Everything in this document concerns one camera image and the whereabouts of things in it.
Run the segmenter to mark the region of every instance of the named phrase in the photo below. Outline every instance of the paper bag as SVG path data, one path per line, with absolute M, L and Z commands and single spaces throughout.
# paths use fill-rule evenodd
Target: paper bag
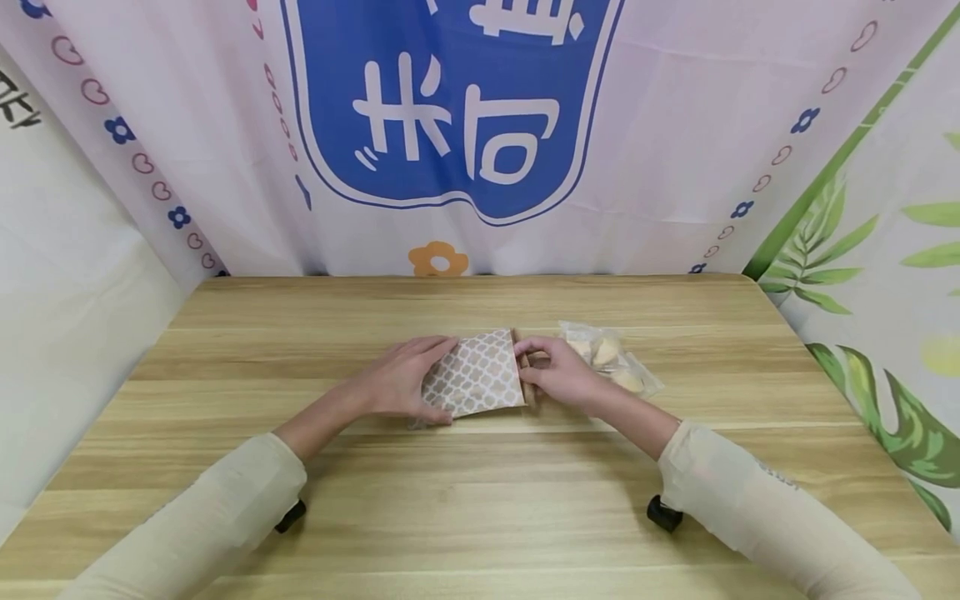
M 423 400 L 454 419 L 500 408 L 524 406 L 510 329 L 460 341 L 423 379 Z M 415 421 L 411 428 L 424 423 Z

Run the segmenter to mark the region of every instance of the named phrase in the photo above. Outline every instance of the table surface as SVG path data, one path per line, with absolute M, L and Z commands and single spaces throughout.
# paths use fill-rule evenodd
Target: table surface
M 927 600 L 960 549 L 742 276 L 218 278 L 201 286 L 0 549 L 0 598 L 53 598 L 205 468 L 394 342 L 557 320 L 615 327 L 656 402 L 796 480 Z M 309 467 L 302 525 L 204 598 L 796 598 L 688 519 L 656 465 L 546 402 L 408 432 L 363 420 Z

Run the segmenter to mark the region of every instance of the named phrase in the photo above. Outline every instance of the plastic bag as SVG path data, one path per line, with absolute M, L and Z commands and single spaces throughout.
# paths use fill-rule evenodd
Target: plastic bag
M 663 389 L 663 383 L 637 358 L 623 349 L 615 329 L 560 321 L 563 338 L 594 371 L 620 387 L 648 398 Z

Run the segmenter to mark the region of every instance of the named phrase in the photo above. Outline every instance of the person's right hand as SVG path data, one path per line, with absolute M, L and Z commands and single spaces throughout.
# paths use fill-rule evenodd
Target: person's right hand
M 520 340 L 514 354 L 542 351 L 548 365 L 520 370 L 520 379 L 547 392 L 553 399 L 592 412 L 593 404 L 611 394 L 621 393 L 615 383 L 590 368 L 576 350 L 561 338 L 533 336 Z

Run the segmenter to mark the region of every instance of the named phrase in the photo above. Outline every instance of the blue logo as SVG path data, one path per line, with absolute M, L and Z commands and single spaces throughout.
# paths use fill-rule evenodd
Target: blue logo
M 360 204 L 506 226 L 580 179 L 623 0 L 284 0 L 300 134 Z

